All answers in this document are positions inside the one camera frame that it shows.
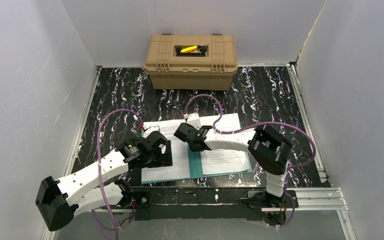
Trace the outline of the yellow handled screwdriver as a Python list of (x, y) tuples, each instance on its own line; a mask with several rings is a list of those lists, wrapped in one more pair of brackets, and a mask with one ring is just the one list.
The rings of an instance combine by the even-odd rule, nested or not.
[(209, 44), (210, 44), (210, 43), (207, 42), (207, 43), (204, 43), (204, 44), (199, 44), (199, 45), (189, 46), (189, 47), (183, 48), (180, 52), (181, 52), (182, 54), (190, 53), (190, 52), (196, 51), (196, 50), (197, 50), (198, 48), (200, 48), (200, 47), (207, 46), (207, 45), (209, 45)]

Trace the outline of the printed white paper sheet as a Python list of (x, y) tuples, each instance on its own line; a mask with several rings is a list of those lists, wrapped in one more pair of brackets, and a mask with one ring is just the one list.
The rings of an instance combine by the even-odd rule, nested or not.
[(141, 170), (141, 183), (159, 183), (166, 181), (184, 180), (190, 178), (189, 156), (187, 143), (174, 136), (175, 131), (183, 119), (148, 121), (146, 128), (159, 127), (159, 131), (171, 141), (172, 166), (143, 168)]

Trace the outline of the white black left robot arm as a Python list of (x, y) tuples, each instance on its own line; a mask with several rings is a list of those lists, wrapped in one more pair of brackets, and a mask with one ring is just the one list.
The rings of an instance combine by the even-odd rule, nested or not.
[(133, 169), (172, 166), (172, 142), (159, 131), (122, 141), (101, 161), (67, 176), (44, 178), (35, 199), (47, 228), (54, 232), (74, 217), (105, 206), (100, 183)]

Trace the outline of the tan plastic toolbox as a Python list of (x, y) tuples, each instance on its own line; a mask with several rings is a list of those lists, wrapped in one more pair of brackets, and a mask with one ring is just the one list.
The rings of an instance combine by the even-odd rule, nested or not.
[[(183, 48), (202, 46), (189, 53)], [(150, 39), (144, 70), (155, 90), (227, 91), (238, 71), (232, 35), (156, 34)]]

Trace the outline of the aluminium frame rail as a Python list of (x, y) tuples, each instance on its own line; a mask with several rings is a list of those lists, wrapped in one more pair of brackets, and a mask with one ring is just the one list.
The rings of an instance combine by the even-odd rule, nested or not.
[[(287, 188), (288, 190), (293, 190), (296, 192), (297, 201), (299, 206), (297, 208), (293, 208), (287, 212), (291, 212), (292, 214), (296, 214), (302, 211), (316, 211), (316, 212), (332, 212), (335, 217), (338, 218), (341, 231), (344, 237), (347, 240), (355, 239), (355, 234), (352, 232), (353, 228), (350, 224), (350, 219), (348, 216), (348, 207), (346, 201), (344, 199), (343, 193), (340, 188), (334, 187), (298, 187), (298, 188)], [(125, 197), (132, 191), (132, 189), (128, 190), (125, 193)], [(108, 198), (111, 200), (111, 203), (117, 203), (122, 200), (122, 192), (118, 191), (115, 194), (109, 193)], [(120, 213), (122, 211), (128, 211), (127, 209), (121, 209), (113, 211), (114, 213)], [(262, 220), (269, 227), (280, 227), (281, 225), (285, 225), (286, 223), (291, 222), (291, 219), (287, 218), (282, 224), (276, 224), (273, 220)]]

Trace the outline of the teal paper folder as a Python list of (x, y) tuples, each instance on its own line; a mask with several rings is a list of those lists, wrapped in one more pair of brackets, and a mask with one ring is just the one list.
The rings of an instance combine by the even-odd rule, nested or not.
[(187, 179), (224, 176), (224, 175), (204, 176), (203, 170), (202, 170), (202, 162), (200, 158), (201, 153), (190, 151), (188, 144), (187, 144), (187, 148), (188, 148), (189, 172), (190, 172), (190, 178), (187, 178)]

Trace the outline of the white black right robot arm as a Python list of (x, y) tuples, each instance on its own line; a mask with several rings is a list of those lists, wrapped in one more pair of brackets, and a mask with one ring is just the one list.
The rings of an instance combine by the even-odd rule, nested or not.
[(292, 143), (273, 125), (281, 123), (261, 122), (238, 130), (220, 131), (210, 125), (196, 128), (183, 122), (174, 136), (187, 143), (192, 152), (233, 150), (247, 153), (266, 172), (265, 191), (280, 198), (285, 192)]

